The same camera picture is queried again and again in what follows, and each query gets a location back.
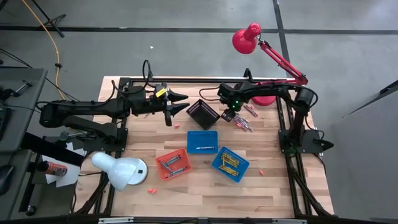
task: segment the can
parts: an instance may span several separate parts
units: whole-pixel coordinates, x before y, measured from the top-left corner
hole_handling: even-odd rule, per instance
[[[37,164],[37,170],[46,174],[63,177],[68,172],[68,167],[54,162],[43,161]]]

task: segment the orange bin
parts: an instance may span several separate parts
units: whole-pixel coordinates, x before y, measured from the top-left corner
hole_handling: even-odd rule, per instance
[[[166,167],[164,167],[161,164],[161,162],[166,163],[167,161],[173,159],[176,156],[179,156],[180,159],[177,160],[176,162],[171,163],[170,165],[168,165],[168,167],[172,171],[176,171],[181,168],[185,168],[185,169],[181,173],[170,176],[170,171]],[[176,151],[172,151],[166,155],[156,158],[155,161],[156,161],[156,166],[157,166],[159,176],[162,180],[170,180],[176,176],[179,176],[181,174],[184,174],[184,173],[192,170],[192,165],[191,165],[191,162],[189,161],[189,157],[188,157],[187,151],[185,149],[179,149]]]

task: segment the gray desk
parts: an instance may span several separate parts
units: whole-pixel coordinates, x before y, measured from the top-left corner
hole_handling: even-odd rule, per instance
[[[46,75],[47,71],[43,69],[0,69],[0,85],[3,88],[12,88],[16,90],[22,85],[22,80],[26,80],[33,84],[32,87],[25,89],[20,97],[10,97],[6,103],[34,109],[39,99],[40,92],[42,91]],[[9,121],[2,141],[0,141],[0,166],[7,164],[12,152],[15,152],[11,160],[11,164],[14,165],[15,171],[12,176],[9,191],[0,196],[0,220],[9,219],[11,216],[32,155],[32,151],[30,150],[17,150],[21,145],[22,138],[27,130],[33,111],[25,108],[12,108],[12,110],[12,118]]]
[[[21,91],[20,97],[10,97],[6,103],[12,106],[25,106],[31,109],[39,99],[47,72],[43,69],[2,68],[0,69],[0,85],[3,89],[17,90],[26,80],[33,86]],[[22,138],[29,125],[33,111],[25,108],[13,108],[6,132],[0,141],[0,153],[14,152],[19,149]]]

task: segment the wooden table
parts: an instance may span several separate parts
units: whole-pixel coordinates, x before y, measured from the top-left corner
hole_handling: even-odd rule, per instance
[[[119,77],[104,77],[99,101],[104,101],[112,91],[111,80],[116,84]],[[210,88],[219,84],[168,83],[176,93],[189,96],[181,102],[191,105],[200,99],[201,88]],[[204,91],[207,98],[216,98],[217,90]],[[226,108],[218,101],[207,102],[221,114]],[[123,192],[115,192],[112,215],[142,217],[256,217],[290,218],[293,217],[292,200],[284,156],[280,153],[277,131],[279,119],[276,104],[255,106],[258,118],[244,109],[241,114],[250,121],[253,133],[237,128],[233,122],[220,118],[211,128],[218,131],[219,146],[226,146],[250,162],[240,183],[235,183],[211,167],[215,158],[212,155],[189,155],[193,170],[172,180],[162,181],[158,175],[155,157],[164,155],[187,145],[187,131],[201,130],[185,110],[172,118],[173,124],[180,127],[167,127],[163,113],[144,118],[130,116],[127,121],[129,137],[123,157],[136,157],[144,160],[149,167],[146,180],[136,186],[128,185]],[[308,122],[312,125],[311,115]],[[99,123],[110,122],[106,116],[95,116]],[[330,213],[333,207],[323,166],[311,154],[303,154],[302,160],[307,185],[317,200]],[[98,172],[87,159],[81,173]],[[76,187],[78,210],[90,197],[98,185],[100,176],[80,177]],[[152,195],[147,189],[157,189]],[[107,194],[104,195],[104,209]],[[298,191],[300,208],[304,212],[301,191]]]

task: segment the paper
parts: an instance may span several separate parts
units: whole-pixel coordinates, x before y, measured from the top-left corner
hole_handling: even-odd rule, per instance
[[[67,143],[67,149],[75,152],[79,155],[84,156],[86,154],[86,151],[84,151],[83,149],[77,149],[77,150],[73,150],[73,143]],[[48,156],[42,156],[43,157],[43,161],[49,161],[49,162],[53,162],[56,164],[61,164],[64,165],[66,167],[68,167],[68,172],[63,176],[63,177],[58,177],[55,175],[50,175],[50,174],[46,174],[45,178],[47,179],[47,183],[50,184],[54,181],[56,181],[55,185],[57,187],[62,187],[62,186],[66,186],[66,185],[70,185],[70,184],[74,184],[76,183],[77,179],[79,178],[79,173],[80,173],[80,167],[72,165],[72,164],[68,164],[66,162],[61,162],[58,161],[56,159],[53,159],[51,157]]]

